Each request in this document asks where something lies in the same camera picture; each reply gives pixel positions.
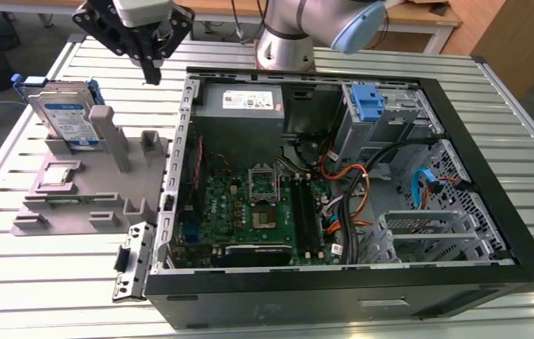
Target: metal bracket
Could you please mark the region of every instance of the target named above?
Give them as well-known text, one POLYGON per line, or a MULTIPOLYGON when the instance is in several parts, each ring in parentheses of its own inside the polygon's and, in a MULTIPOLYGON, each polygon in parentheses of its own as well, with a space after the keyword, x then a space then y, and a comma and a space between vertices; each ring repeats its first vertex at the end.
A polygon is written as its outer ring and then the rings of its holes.
POLYGON ((130 227, 127 241, 118 248, 115 270, 118 271, 113 302, 146 300, 143 291, 150 268, 157 225, 141 222, 130 227))

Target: black cable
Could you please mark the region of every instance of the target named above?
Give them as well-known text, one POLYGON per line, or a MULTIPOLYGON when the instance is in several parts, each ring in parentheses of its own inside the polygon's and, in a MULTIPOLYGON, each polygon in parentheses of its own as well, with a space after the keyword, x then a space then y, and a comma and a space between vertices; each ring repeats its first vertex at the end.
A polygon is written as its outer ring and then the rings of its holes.
MULTIPOLYGON (((370 173, 374 166, 385 159, 385 157, 395 151, 398 148, 402 148, 406 145, 433 145, 434 143, 439 142, 439 140, 445 138, 443 136, 434 136, 431 138, 411 138, 403 141, 398 141, 386 145, 378 152, 371 156, 370 160, 365 164, 365 168, 367 173, 370 173)), ((351 181, 351 185, 349 186, 347 192, 345 192, 343 201, 341 202, 339 207, 339 220, 341 220, 341 228, 343 230, 349 230, 349 264, 358 263, 358 254, 357 254, 357 245, 358 245, 358 237, 357 237, 357 230, 354 230, 351 213, 350 213, 350 205, 351 205, 351 194, 355 190, 355 187, 359 183, 362 178, 362 172, 359 172, 355 178, 351 181)))
POLYGON ((367 49, 374 49, 374 48, 377 48, 378 46, 381 46, 381 43, 385 41, 385 39, 386 39, 386 37, 387 37, 390 20, 389 20, 389 12, 387 12, 386 10, 385 10, 385 14, 386 14, 386 17, 385 17, 385 27, 382 28, 381 35, 378 36, 378 41, 377 41, 377 43, 374 44, 374 46, 371 46, 371 47, 367 48, 367 49))
POLYGON ((231 9, 234 11, 234 21, 237 22, 237 28, 241 28, 241 22, 238 21, 238 11, 237 11, 237 0, 231 0, 231 9))
POLYGON ((259 28, 257 28, 255 30, 255 34, 253 34, 253 37, 250 37, 249 39, 245 39, 241 43, 246 44, 247 42, 254 41, 254 39, 257 38, 257 35, 259 34, 259 32, 262 31, 262 29, 266 27, 266 16, 267 16, 267 9, 269 9, 269 0, 266 1, 266 11, 263 12, 263 9, 261 7, 261 0, 257 0, 257 7, 259 7, 259 14, 261 14, 261 24, 259 24, 259 28))
POLYGON ((341 220, 341 235, 343 236, 343 254, 341 254, 341 263, 346 264, 349 263, 349 244, 350 244, 350 233, 349 229, 343 226, 343 220, 341 217, 345 216, 343 213, 343 205, 339 203, 339 220, 341 220))
MULTIPOLYGON (((261 15, 259 28, 257 28, 255 34, 253 34, 251 37, 241 40, 241 44, 246 44, 250 41, 253 41, 257 38, 257 35, 259 34, 261 30, 266 26, 266 15, 267 15, 267 10, 269 10, 269 0, 266 1, 266 11, 263 11, 263 8, 261 6, 261 0, 257 0, 257 7, 259 7, 259 15, 261 15)), ((237 10, 237 1, 235 0, 231 0, 231 9, 234 11, 234 21, 237 22, 237 31, 242 31, 241 21, 238 20, 238 10, 237 10)))

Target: floor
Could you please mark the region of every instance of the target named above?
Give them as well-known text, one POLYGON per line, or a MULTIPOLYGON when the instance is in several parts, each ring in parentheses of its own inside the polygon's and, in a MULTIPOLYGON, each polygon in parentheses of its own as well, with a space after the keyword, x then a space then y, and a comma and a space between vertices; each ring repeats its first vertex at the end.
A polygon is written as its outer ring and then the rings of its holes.
MULTIPOLYGON (((54 26, 43 28, 34 14, 17 13, 15 29, 21 36, 22 45, 7 52, 14 70, 29 75, 45 75, 61 53, 66 40, 73 33, 82 32, 73 24, 69 16, 54 16, 54 26), (34 45, 30 37, 35 36, 34 45)), ((243 24, 246 36, 255 32, 257 25, 243 24)), ((234 24, 226 23, 211 29, 195 24, 195 39, 210 41, 239 41, 234 24)), ((14 90, 0 92, 0 100, 18 101, 14 90)), ((534 87, 522 100, 523 107, 534 118, 534 87)), ((22 113, 22 106, 0 104, 0 146, 22 113)))

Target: slotted metal surface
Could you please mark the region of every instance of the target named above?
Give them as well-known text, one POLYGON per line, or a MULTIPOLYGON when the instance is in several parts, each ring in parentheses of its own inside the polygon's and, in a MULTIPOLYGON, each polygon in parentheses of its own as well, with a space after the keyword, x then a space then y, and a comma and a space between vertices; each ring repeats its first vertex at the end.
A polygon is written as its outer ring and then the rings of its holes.
MULTIPOLYGON (((437 78, 483 150, 534 235, 534 126, 493 84, 487 69, 465 56, 362 52, 345 56, 317 49, 318 71, 437 78)), ((50 71, 63 80, 93 76, 115 123, 129 136, 155 129, 173 137, 186 66, 254 67, 253 47, 186 42, 163 65, 159 86, 143 85, 142 70, 94 39, 69 44, 50 71)), ((111 303, 114 254, 121 234, 13 237, 9 234, 47 148, 47 134, 27 109, 0 150, 0 337, 94 338, 175 335, 147 302, 111 303)), ((534 338, 534 293, 511 295, 451 319, 390 321, 205 331, 233 338, 534 338)))

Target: side panel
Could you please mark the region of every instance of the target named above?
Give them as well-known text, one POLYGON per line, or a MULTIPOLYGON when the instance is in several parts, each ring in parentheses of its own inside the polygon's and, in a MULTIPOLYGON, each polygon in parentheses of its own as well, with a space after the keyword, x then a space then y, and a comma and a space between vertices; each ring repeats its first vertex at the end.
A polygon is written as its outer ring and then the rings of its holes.
POLYGON ((499 297, 510 288, 478 285, 353 288, 214 293, 149 297, 174 328, 215 328, 379 319, 421 319, 458 313, 499 297))

